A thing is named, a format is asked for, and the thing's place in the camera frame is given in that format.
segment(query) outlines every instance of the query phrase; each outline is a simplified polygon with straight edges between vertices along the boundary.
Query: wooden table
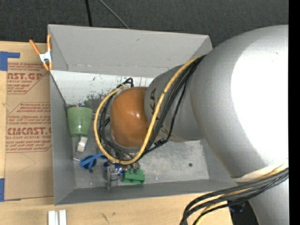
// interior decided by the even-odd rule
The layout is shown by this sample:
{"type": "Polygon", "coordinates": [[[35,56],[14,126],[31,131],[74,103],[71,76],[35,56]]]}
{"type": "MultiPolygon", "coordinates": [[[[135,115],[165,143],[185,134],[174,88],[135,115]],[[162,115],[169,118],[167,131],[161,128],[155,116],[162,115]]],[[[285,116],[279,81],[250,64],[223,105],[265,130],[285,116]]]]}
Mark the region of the wooden table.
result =
{"type": "MultiPolygon", "coordinates": [[[[15,42],[1,42],[3,51],[13,50],[15,42]]],[[[0,178],[5,176],[5,126],[7,72],[0,71],[0,178]]],[[[68,225],[177,225],[185,206],[200,194],[92,202],[54,206],[53,197],[0,202],[0,224],[46,225],[50,210],[67,210],[68,225]]],[[[232,225],[228,209],[206,215],[202,225],[232,225]]]]}

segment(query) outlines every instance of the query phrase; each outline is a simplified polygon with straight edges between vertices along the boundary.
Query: green plastic cup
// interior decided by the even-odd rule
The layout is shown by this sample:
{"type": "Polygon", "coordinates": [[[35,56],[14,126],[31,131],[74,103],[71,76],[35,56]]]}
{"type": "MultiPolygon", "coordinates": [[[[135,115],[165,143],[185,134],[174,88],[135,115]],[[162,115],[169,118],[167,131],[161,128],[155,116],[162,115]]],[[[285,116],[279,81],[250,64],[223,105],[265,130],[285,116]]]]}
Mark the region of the green plastic cup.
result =
{"type": "Polygon", "coordinates": [[[90,131],[93,110],[87,107],[67,109],[67,121],[71,136],[87,136],[90,131]]]}

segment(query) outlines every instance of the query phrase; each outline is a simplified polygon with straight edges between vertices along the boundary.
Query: cardboard box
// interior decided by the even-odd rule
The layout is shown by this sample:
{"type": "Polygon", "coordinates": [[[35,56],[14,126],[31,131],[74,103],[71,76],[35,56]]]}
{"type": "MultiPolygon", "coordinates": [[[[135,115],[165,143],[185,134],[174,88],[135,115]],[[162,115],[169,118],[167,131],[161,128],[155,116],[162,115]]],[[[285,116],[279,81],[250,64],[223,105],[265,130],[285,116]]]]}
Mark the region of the cardboard box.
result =
{"type": "MultiPolygon", "coordinates": [[[[69,134],[65,104],[89,101],[95,110],[129,76],[136,86],[147,86],[159,74],[207,54],[212,49],[208,36],[63,25],[49,25],[48,31],[54,64],[50,91],[55,204],[179,195],[233,185],[205,140],[168,142],[143,158],[142,186],[120,184],[107,190],[101,161],[89,173],[72,160],[78,139],[69,134]]],[[[97,149],[92,127],[86,154],[97,149]]]]}
{"type": "Polygon", "coordinates": [[[0,42],[0,51],[19,54],[7,60],[4,199],[52,196],[49,72],[29,43],[0,42]]]}

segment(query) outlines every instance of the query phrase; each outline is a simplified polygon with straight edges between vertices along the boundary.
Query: yellow cable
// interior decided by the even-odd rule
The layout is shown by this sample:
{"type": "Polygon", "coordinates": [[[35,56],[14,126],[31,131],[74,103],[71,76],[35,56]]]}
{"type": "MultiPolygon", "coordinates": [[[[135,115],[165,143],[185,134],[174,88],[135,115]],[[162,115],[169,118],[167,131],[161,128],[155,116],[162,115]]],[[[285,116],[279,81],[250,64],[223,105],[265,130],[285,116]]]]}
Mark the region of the yellow cable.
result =
{"type": "Polygon", "coordinates": [[[168,82],[168,84],[165,86],[165,89],[164,91],[162,92],[162,94],[160,95],[160,98],[158,100],[158,103],[157,103],[157,106],[155,108],[155,111],[153,113],[153,117],[152,117],[152,120],[150,122],[150,125],[149,125],[149,128],[148,128],[148,131],[147,131],[147,134],[146,134],[146,137],[144,139],[144,142],[142,144],[142,147],[141,149],[139,150],[138,154],[130,159],[130,160],[119,160],[119,159],[116,159],[115,157],[112,157],[110,154],[108,154],[106,152],[106,150],[102,147],[102,144],[99,140],[99,137],[98,137],[98,130],[97,130],[97,120],[98,120],[98,115],[100,113],[100,110],[102,108],[102,106],[104,105],[104,103],[111,97],[113,96],[116,92],[118,92],[121,88],[119,89],[115,89],[113,90],[111,93],[109,93],[103,100],[102,102],[100,103],[97,111],[96,111],[96,115],[95,115],[95,120],[94,120],[94,134],[95,134],[95,138],[96,138],[96,142],[97,142],[97,145],[98,147],[100,148],[100,150],[102,151],[102,153],[111,161],[115,162],[115,163],[118,163],[118,164],[121,164],[121,165],[129,165],[129,164],[132,164],[134,163],[135,161],[137,161],[140,156],[142,155],[142,153],[144,152],[146,146],[147,146],[147,143],[150,139],[150,136],[151,136],[151,133],[152,133],[152,129],[154,127],[154,124],[155,124],[155,121],[156,121],[156,118],[158,116],[158,112],[159,112],[159,109],[160,109],[160,106],[165,98],[165,94],[166,92],[169,90],[169,88],[171,87],[171,85],[173,84],[173,82],[175,81],[175,79],[182,73],[182,71],[184,69],[186,69],[189,65],[191,65],[196,59],[198,58],[195,58],[195,59],[192,59],[190,61],[188,61],[187,63],[185,63],[181,68],[179,68],[177,70],[177,72],[173,75],[173,77],[170,79],[170,81],[168,82]]]}
{"type": "MultiPolygon", "coordinates": [[[[285,168],[286,168],[286,166],[280,166],[279,168],[274,169],[272,172],[270,172],[270,173],[268,173],[268,174],[265,174],[265,175],[263,175],[262,177],[257,178],[256,180],[261,180],[261,179],[270,177],[270,176],[272,176],[272,175],[274,175],[274,174],[276,174],[276,173],[281,172],[281,171],[284,170],[285,168]]],[[[223,194],[223,195],[219,195],[217,198],[221,198],[221,197],[224,198],[224,197],[227,197],[227,196],[232,196],[232,195],[235,195],[235,194],[239,194],[239,193],[242,193],[242,192],[246,192],[246,191],[251,190],[251,189],[252,189],[252,187],[246,188],[246,189],[243,189],[243,190],[239,190],[239,191],[235,191],[235,192],[231,192],[231,193],[227,193],[227,194],[223,194]]],[[[225,203],[225,202],[226,202],[226,201],[218,202],[218,203],[216,203],[216,204],[212,204],[212,205],[210,205],[210,206],[207,206],[207,207],[201,212],[201,214],[199,215],[199,217],[200,217],[203,213],[205,213],[206,211],[208,211],[208,210],[210,210],[210,209],[213,209],[213,208],[215,208],[215,207],[217,207],[217,206],[220,206],[222,203],[225,203]]],[[[204,216],[202,216],[202,217],[196,222],[195,225],[200,225],[200,223],[203,221],[203,218],[204,218],[204,216]]]]}

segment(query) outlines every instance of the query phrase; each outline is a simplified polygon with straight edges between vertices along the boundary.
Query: blue tape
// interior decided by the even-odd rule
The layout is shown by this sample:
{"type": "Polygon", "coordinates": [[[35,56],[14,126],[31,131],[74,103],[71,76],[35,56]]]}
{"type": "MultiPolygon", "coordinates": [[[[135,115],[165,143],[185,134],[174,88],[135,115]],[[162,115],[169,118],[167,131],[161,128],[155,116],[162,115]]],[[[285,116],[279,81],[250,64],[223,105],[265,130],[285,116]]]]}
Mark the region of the blue tape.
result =
{"type": "Polygon", "coordinates": [[[0,179],[0,202],[4,201],[4,178],[0,179]]]}
{"type": "Polygon", "coordinates": [[[0,71],[8,70],[8,58],[20,58],[19,52],[0,52],[0,71]]]}

